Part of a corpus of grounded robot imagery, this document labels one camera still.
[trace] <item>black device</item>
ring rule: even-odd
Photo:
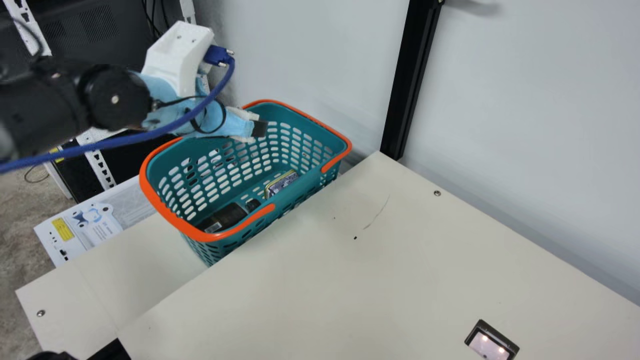
[[[26,6],[26,2],[21,1],[19,6]],[[29,0],[28,6],[40,26],[52,54],[57,59],[65,59],[64,62],[66,64],[70,64],[73,61],[88,64],[110,64],[140,71],[144,65],[147,49],[154,41],[147,23],[147,16],[139,1]],[[3,78],[12,78],[29,70],[31,55],[13,25],[7,26],[0,31],[0,48],[11,49],[11,51],[2,52],[3,58],[1,62],[3,66],[0,69],[0,74],[4,75]],[[19,90],[25,91],[26,94],[26,90],[34,85],[39,89],[46,90],[42,79],[33,78],[29,81],[31,84],[22,85],[23,87],[20,87]],[[78,87],[75,90],[67,89],[69,94],[71,91],[78,92],[78,90],[79,94],[84,92],[83,89]],[[45,134],[45,140],[39,140],[38,143],[32,144],[25,143],[24,150],[28,151],[29,154],[40,149],[48,150],[49,148],[47,147],[53,147],[51,141],[47,139],[51,138],[52,140],[54,135],[60,135],[59,132],[64,131],[63,125],[65,122],[73,121],[74,126],[80,127],[86,125],[83,121],[71,120],[67,117],[67,114],[70,113],[79,114],[78,111],[81,111],[81,109],[77,106],[69,104],[68,106],[62,106],[66,107],[66,109],[62,107],[48,109],[46,106],[38,106],[41,102],[37,101],[35,97],[43,99],[47,96],[54,96],[54,94],[45,91],[39,95],[32,92],[31,95],[32,97],[28,100],[25,99],[25,101],[34,104],[34,108],[29,111],[30,114],[23,114],[23,120],[28,120],[31,117],[35,119],[38,111],[59,111],[59,116],[56,118],[64,118],[65,120],[55,125],[52,124],[49,128],[51,133]],[[70,135],[70,141],[61,146],[64,149],[77,146],[77,142],[73,140],[73,136],[76,134]],[[33,135],[35,134],[24,133],[24,136]],[[103,150],[101,151],[102,158],[109,167],[113,180],[116,183],[121,183],[138,174],[140,165],[149,152],[172,138],[175,137],[166,135],[147,142],[126,145],[119,149]],[[75,201],[82,202],[104,191],[91,165],[84,156],[64,159],[52,164]]]

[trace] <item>teal basket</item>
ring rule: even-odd
[[[338,175],[351,142],[311,116],[270,100],[244,107],[269,122],[267,136],[247,144],[230,138],[176,139],[149,154],[140,186],[158,212],[211,266]],[[300,176],[265,199],[265,187],[284,173]],[[207,234],[194,225],[236,202],[260,207],[234,227]]]

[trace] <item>white table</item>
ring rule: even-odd
[[[516,360],[640,354],[640,307],[377,153],[118,336],[133,359],[479,360],[478,319]]]
[[[16,294],[44,350],[86,359],[206,268],[156,214]]]

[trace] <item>black cylindrical joint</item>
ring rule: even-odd
[[[73,80],[55,72],[0,85],[2,160],[41,154],[89,129]]]

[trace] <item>gray carpet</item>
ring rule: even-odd
[[[30,179],[45,170],[34,169]],[[40,351],[15,290],[54,266],[33,227],[75,204],[51,178],[29,184],[25,170],[0,176],[0,359],[25,360]]]

